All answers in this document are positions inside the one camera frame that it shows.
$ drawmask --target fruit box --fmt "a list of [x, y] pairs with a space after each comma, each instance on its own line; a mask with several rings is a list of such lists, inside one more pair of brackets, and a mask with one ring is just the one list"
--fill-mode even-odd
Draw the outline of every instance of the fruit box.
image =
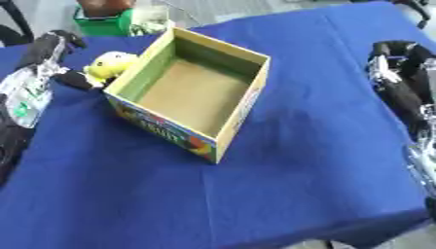
[[218, 163], [267, 80], [270, 58], [168, 29], [105, 93], [123, 118]]

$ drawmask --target green box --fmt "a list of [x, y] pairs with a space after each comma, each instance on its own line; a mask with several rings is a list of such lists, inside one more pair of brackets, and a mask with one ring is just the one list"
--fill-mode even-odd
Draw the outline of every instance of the green box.
[[78, 7], [74, 13], [74, 21], [82, 32], [88, 36], [128, 36], [132, 9], [121, 14], [106, 18], [86, 18], [81, 15], [82, 8]]

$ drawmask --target robot finger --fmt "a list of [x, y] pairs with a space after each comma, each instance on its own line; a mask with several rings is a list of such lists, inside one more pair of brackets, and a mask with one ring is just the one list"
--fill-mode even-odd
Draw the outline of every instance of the robot finger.
[[68, 43], [72, 44], [75, 48], [84, 49], [87, 47], [87, 44], [84, 42], [84, 40], [76, 34], [66, 32], [65, 30], [54, 30], [52, 32], [58, 36], [62, 36], [63, 38], [65, 38], [65, 40]]

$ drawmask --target cable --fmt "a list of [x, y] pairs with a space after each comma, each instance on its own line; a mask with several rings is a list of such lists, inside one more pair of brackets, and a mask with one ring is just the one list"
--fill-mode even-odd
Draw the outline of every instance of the cable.
[[178, 6], [175, 6], [174, 4], [172, 4], [172, 3], [170, 3], [170, 2], [167, 2], [166, 0], [158, 0], [158, 1], [160, 1], [160, 2], [162, 2], [162, 3], [165, 3], [167, 6], [170, 6], [170, 7], [172, 7], [172, 8], [174, 8], [174, 9], [177, 9], [177, 10], [179, 10], [179, 11], [182, 11], [182, 12], [184, 12], [191, 20], [193, 20], [194, 22], [196, 22], [199, 26], [202, 26], [202, 23], [196, 18], [196, 17], [194, 17], [193, 15], [191, 15], [187, 10], [185, 10], [185, 9], [183, 9], [183, 8], [181, 8], [181, 7], [178, 7]]

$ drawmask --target chair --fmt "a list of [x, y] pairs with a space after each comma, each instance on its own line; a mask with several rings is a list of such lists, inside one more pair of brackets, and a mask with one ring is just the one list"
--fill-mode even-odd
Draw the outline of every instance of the chair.
[[22, 32], [21, 35], [10, 27], [0, 25], [0, 41], [3, 42], [5, 46], [33, 42], [33, 32], [17, 5], [12, 0], [0, 0], [0, 6], [11, 16]]

